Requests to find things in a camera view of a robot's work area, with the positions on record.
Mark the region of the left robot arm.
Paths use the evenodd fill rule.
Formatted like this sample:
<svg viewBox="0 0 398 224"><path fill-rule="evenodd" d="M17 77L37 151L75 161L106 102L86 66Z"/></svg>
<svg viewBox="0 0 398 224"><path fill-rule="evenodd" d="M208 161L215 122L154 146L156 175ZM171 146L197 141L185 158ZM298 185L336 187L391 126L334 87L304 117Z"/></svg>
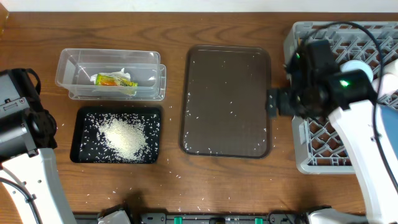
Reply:
<svg viewBox="0 0 398 224"><path fill-rule="evenodd" d="M1 72L1 183L23 223L75 223L58 175L57 124L30 68Z"/></svg>

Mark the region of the pink cup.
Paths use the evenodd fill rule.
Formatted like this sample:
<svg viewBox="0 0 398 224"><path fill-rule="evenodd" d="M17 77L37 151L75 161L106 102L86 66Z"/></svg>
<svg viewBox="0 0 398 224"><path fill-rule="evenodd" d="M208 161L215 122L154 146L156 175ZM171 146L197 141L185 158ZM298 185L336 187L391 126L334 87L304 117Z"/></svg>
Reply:
<svg viewBox="0 0 398 224"><path fill-rule="evenodd" d="M378 99L395 93L398 89L397 84L397 76L391 73L385 74L381 81L381 89L378 91Z"/></svg>

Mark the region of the light blue bowl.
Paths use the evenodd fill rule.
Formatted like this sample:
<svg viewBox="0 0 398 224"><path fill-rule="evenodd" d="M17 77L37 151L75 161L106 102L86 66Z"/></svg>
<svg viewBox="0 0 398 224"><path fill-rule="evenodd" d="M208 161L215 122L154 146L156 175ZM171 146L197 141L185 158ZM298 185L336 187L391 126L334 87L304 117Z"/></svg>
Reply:
<svg viewBox="0 0 398 224"><path fill-rule="evenodd" d="M353 70L362 70L368 76L370 82L373 81L373 71L371 67L363 61L360 60L350 60L345 62L340 66L342 72L350 72Z"/></svg>

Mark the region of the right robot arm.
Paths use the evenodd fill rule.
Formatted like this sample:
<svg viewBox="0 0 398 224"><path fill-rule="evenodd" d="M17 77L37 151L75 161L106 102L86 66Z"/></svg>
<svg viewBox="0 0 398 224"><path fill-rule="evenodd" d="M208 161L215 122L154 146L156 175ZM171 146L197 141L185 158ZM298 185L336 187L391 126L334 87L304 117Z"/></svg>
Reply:
<svg viewBox="0 0 398 224"><path fill-rule="evenodd" d="M301 42L285 71L290 86L267 91L267 115L326 117L354 168L368 223L397 222L397 111L379 104L361 67L342 71L326 40Z"/></svg>

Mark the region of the white tissue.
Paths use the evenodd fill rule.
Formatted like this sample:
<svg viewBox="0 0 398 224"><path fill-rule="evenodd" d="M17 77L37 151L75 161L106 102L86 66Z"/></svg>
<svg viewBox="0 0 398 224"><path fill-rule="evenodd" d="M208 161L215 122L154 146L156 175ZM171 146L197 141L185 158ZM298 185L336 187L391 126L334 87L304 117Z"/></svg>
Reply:
<svg viewBox="0 0 398 224"><path fill-rule="evenodd" d="M121 69L120 71L118 71L118 72L110 72L110 73L104 73L104 72L102 72L102 73L97 73L97 74L117 75L117 76L125 77L125 78L128 78L128 79L131 80L131 75L130 75L129 73L125 73L125 72L124 72L124 68L122 68L122 69ZM91 81L91 82L93 82L93 81L95 80L97 74L94 74L94 75L92 75L92 76L90 77L90 81Z"/></svg>

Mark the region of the yellow green snack wrapper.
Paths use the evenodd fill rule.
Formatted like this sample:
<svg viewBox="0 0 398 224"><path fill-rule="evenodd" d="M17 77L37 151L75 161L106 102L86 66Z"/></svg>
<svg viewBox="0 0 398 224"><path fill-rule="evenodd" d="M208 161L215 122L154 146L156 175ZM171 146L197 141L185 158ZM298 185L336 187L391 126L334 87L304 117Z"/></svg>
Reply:
<svg viewBox="0 0 398 224"><path fill-rule="evenodd" d="M130 81L125 77L117 75L97 74L93 81L95 85L100 86L124 86L124 87L137 87L138 83Z"/></svg>

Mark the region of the dark blue plate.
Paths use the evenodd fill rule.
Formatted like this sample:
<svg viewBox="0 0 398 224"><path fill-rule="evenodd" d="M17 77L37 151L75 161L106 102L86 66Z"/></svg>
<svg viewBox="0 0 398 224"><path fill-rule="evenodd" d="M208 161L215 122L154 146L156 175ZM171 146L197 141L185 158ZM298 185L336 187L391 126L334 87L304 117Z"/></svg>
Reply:
<svg viewBox="0 0 398 224"><path fill-rule="evenodd" d="M377 112L377 130L389 167L397 172L397 111L380 105Z"/></svg>

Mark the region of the dark brown serving tray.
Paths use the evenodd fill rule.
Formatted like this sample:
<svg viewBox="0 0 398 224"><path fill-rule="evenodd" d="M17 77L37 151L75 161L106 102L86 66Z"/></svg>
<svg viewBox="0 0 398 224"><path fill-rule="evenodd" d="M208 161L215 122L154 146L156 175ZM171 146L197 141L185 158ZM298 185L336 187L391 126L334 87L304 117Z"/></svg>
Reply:
<svg viewBox="0 0 398 224"><path fill-rule="evenodd" d="M271 151L266 111L271 59L257 47L196 45L187 53L181 150L262 159Z"/></svg>

